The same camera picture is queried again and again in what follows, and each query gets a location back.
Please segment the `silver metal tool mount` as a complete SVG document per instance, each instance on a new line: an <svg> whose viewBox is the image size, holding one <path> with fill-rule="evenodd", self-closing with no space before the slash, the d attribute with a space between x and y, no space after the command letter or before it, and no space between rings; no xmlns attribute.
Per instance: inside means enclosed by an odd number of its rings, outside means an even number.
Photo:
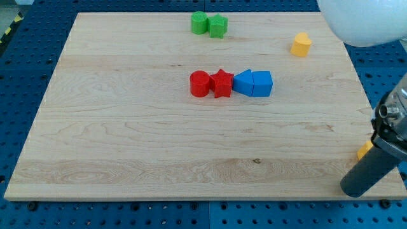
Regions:
<svg viewBox="0 0 407 229"><path fill-rule="evenodd" d="M406 74L378 102L372 118L373 144L406 161Z"/></svg>

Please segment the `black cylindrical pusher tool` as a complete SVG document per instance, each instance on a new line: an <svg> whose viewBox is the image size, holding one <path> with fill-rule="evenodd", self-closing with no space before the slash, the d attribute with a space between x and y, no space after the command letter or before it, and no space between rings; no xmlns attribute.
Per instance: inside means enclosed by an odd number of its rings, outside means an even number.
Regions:
<svg viewBox="0 0 407 229"><path fill-rule="evenodd" d="M400 163L399 158L373 146L342 178L341 190L360 197Z"/></svg>

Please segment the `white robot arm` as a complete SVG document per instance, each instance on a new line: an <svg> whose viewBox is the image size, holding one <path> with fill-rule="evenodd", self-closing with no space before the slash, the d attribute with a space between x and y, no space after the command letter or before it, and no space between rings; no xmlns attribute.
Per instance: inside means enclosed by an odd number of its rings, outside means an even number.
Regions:
<svg viewBox="0 0 407 229"><path fill-rule="evenodd" d="M332 32L355 47L382 45L406 37L406 1L318 0ZM372 147L342 178L340 187L360 197L406 160L406 78L377 103L371 123Z"/></svg>

